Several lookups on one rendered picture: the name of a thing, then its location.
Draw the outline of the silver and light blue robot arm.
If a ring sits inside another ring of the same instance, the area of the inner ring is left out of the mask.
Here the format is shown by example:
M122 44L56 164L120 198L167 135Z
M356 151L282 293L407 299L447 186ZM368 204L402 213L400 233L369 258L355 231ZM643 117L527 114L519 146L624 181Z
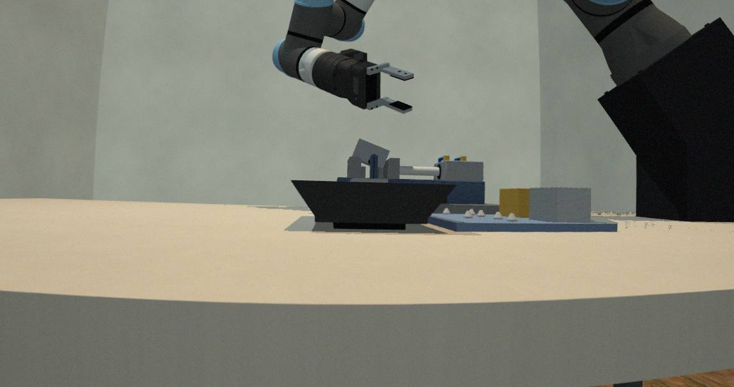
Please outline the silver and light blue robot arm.
M617 86L677 48L692 35L651 0L563 0L597 41ZM275 67L302 80L298 66L324 36L352 42L365 30L374 0L294 0L285 39L273 49ZM325 32L326 31L326 32ZM284 43L285 42L285 43ZM304 82L304 81L303 81Z

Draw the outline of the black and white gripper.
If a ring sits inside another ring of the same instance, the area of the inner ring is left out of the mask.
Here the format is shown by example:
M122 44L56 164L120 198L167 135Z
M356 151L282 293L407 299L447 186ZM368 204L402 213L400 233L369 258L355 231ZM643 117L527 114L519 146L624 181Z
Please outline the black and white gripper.
M340 55L341 54L341 55ZM385 106L400 113L412 111L407 103L380 98L380 72L400 80L410 80L414 74L385 64L367 62L367 53L346 49L334 53L322 48L310 48L303 53L298 71L305 83L347 98L353 105L372 110Z

